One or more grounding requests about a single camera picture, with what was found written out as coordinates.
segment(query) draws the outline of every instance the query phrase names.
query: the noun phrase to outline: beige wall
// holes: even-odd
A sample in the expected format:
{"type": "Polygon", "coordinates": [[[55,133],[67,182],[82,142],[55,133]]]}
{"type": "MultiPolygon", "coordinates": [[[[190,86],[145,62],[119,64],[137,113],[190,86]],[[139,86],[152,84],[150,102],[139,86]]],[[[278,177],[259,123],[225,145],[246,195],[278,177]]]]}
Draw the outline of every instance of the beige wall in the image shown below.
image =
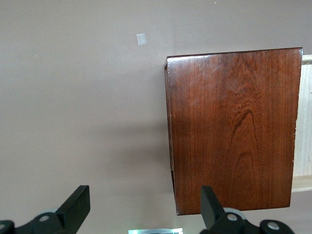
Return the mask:
{"type": "MultiPolygon", "coordinates": [[[[81,234],[199,233],[201,216],[175,215],[166,56],[299,46],[312,54],[311,10],[310,0],[1,0],[0,219],[22,225],[89,184],[81,234]]],[[[248,217],[308,234],[311,196],[248,217]]]]}

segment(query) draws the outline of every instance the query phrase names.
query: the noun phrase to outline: reddish-brown wood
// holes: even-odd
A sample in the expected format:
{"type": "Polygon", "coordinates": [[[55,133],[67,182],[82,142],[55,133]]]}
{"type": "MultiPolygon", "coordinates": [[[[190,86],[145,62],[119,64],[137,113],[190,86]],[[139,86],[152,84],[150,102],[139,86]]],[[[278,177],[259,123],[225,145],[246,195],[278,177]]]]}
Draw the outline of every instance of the reddish-brown wood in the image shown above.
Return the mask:
{"type": "Polygon", "coordinates": [[[301,48],[167,57],[170,162],[178,215],[200,188],[239,210],[290,204],[301,48]]]}

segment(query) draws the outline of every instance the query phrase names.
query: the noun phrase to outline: small white square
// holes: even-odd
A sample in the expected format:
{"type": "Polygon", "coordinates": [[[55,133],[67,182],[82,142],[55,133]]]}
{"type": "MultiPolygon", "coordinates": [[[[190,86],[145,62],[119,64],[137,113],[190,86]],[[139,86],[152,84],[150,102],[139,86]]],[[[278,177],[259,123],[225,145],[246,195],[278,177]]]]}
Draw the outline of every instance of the small white square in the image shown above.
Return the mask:
{"type": "Polygon", "coordinates": [[[137,34],[136,38],[137,38],[138,45],[145,45],[146,44],[145,33],[137,34]]]}

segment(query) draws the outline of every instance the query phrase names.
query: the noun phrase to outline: black clamp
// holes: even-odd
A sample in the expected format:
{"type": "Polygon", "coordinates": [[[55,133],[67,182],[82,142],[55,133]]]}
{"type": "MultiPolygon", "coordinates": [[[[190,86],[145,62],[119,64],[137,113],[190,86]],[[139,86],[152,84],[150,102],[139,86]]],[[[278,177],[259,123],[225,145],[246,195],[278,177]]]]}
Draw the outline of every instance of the black clamp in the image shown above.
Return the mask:
{"type": "Polygon", "coordinates": [[[0,220],[0,234],[75,234],[90,211],[88,185],[79,186],[55,213],[43,213],[18,228],[0,220]]]}
{"type": "Polygon", "coordinates": [[[257,227],[236,213],[225,212],[210,186],[201,189],[200,211],[206,226],[200,234],[294,234],[276,220],[263,220],[257,227]]]}

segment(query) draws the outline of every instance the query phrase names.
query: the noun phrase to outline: dark wood panel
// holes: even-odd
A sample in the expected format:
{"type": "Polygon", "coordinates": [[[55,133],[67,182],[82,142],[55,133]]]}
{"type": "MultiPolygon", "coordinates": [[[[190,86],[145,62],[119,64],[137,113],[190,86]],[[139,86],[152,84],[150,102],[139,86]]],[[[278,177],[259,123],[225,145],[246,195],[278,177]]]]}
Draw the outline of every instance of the dark wood panel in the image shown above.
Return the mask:
{"type": "Polygon", "coordinates": [[[301,48],[167,57],[168,129],[178,215],[200,188],[224,207],[290,204],[301,48]]]}

